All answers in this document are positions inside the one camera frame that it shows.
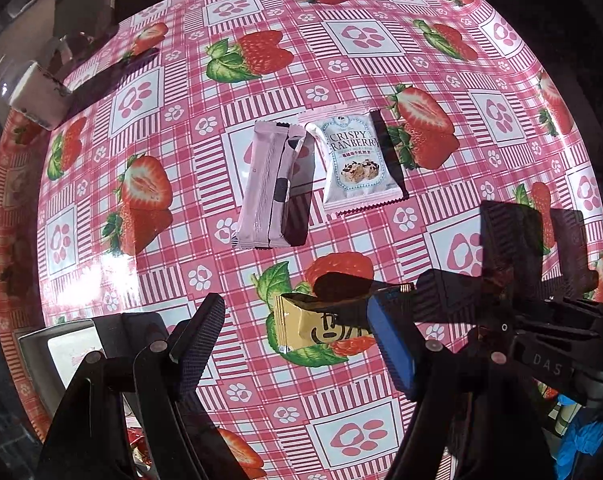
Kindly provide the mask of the blue gloved hand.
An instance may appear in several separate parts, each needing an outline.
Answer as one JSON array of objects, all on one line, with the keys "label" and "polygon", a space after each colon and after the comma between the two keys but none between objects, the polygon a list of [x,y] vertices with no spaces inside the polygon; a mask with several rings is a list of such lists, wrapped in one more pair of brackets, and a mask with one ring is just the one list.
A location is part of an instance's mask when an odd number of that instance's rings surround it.
[{"label": "blue gloved hand", "polygon": [[603,454],[603,411],[581,408],[568,424],[555,458],[559,480],[577,479]]}]

